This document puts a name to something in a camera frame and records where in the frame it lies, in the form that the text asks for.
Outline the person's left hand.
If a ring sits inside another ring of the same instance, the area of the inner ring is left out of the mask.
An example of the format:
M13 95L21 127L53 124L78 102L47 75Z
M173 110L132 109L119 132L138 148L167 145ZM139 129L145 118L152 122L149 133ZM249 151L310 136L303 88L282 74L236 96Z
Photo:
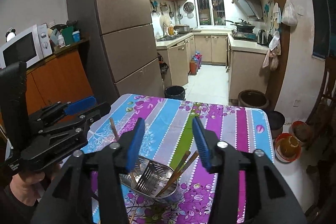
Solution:
M24 170L14 175L10 190L15 198L27 206L34 206L35 202L41 197L36 184L40 183L45 177L53 180L61 169L61 162L54 164L47 169L47 172L35 173L30 170Z

